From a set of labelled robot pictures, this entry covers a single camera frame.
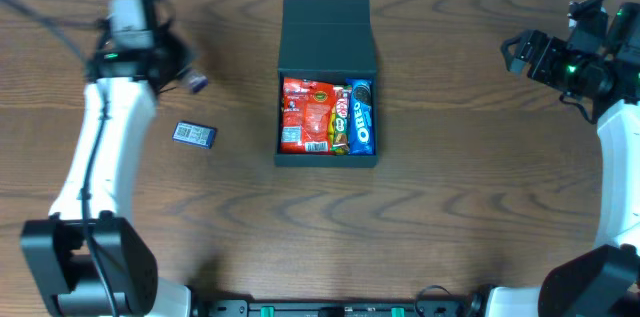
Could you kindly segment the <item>blue Oreo cookie pack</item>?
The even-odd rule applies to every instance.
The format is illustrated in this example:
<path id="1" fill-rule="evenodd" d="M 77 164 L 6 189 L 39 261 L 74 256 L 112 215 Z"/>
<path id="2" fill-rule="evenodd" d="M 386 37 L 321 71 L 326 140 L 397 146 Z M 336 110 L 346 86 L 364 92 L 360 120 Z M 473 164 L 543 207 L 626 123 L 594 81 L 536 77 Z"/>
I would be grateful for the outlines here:
<path id="1" fill-rule="evenodd" d="M 373 155 L 375 138 L 371 81 L 348 79 L 347 83 L 351 86 L 348 130 L 349 153 L 353 155 Z"/>

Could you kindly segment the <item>dark green box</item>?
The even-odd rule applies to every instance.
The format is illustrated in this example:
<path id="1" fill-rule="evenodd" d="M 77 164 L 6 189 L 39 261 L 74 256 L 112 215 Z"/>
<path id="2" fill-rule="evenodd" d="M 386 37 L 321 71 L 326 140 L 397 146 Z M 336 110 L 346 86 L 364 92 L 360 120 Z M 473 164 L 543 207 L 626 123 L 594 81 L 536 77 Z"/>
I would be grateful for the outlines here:
<path id="1" fill-rule="evenodd" d="M 378 162 L 377 51 L 370 0 L 283 0 L 278 60 L 279 129 L 274 162 L 279 167 L 373 168 Z M 294 78 L 350 86 L 371 81 L 373 155 L 287 154 L 280 151 L 283 80 Z"/>

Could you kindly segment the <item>long dark blue chocolate bar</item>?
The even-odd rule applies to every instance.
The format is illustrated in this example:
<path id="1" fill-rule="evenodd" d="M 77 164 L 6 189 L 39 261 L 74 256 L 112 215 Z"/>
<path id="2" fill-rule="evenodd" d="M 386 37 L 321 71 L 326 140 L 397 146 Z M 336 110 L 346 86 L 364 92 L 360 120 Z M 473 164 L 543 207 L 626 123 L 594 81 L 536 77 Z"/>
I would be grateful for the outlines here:
<path id="1" fill-rule="evenodd" d="M 191 94 L 198 94 L 208 86 L 208 78 L 201 72 L 189 68 L 181 74 L 181 86 Z"/>

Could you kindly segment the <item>red KitKat bar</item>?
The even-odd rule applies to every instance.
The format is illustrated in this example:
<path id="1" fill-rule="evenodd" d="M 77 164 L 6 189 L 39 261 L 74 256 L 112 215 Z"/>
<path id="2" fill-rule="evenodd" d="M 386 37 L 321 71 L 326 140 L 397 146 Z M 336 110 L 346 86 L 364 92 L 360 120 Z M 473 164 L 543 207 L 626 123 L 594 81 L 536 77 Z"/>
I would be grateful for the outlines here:
<path id="1" fill-rule="evenodd" d="M 335 86 L 335 104 L 332 108 L 329 138 L 331 151 L 336 155 L 345 155 L 349 152 L 348 142 L 348 117 L 351 87 Z"/>

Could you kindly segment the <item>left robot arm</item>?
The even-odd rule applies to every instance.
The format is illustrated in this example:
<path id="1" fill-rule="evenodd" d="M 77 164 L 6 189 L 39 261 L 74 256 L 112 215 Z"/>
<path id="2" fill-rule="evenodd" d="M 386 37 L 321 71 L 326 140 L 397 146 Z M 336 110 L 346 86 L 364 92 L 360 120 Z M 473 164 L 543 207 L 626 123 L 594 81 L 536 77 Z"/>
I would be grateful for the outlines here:
<path id="1" fill-rule="evenodd" d="M 23 255 L 52 316 L 190 316 L 191 289 L 158 274 L 133 226 L 140 155 L 165 85 L 190 69 L 169 32 L 107 32 L 87 66 L 85 112 L 66 181 L 45 219 L 29 220 Z"/>

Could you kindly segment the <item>red Hacks candy bag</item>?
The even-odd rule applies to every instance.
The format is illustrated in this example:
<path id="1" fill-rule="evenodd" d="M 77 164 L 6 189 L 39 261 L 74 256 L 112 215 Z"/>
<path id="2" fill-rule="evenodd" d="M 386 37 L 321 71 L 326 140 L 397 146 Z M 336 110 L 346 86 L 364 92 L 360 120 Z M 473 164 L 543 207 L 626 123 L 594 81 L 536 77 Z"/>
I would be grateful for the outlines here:
<path id="1" fill-rule="evenodd" d="M 332 84 L 285 78 L 280 151 L 287 154 L 328 154 L 331 149 L 329 122 L 334 104 Z"/>

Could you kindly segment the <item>small blue candy bar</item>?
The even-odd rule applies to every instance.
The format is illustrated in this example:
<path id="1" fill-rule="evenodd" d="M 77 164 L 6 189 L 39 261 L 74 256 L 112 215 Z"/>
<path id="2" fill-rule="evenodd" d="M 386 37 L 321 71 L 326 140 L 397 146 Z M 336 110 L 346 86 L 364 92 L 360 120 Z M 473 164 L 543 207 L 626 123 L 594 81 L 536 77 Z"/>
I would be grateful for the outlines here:
<path id="1" fill-rule="evenodd" d="M 199 148 L 211 149 L 216 133 L 217 130 L 213 127 L 180 121 L 174 129 L 172 140 Z"/>

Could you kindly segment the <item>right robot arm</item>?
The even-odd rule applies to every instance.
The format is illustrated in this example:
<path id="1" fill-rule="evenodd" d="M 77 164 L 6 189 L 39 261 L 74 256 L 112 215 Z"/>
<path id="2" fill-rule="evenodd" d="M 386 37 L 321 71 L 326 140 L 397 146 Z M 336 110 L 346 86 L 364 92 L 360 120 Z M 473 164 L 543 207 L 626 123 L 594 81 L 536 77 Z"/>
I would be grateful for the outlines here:
<path id="1" fill-rule="evenodd" d="M 639 6 L 624 3 L 609 16 L 603 0 L 572 2 L 568 19 L 567 40 L 526 30 L 500 51 L 508 71 L 559 91 L 560 102 L 596 128 L 603 177 L 594 247 L 554 268 L 539 287 L 473 294 L 466 316 L 639 313 Z"/>

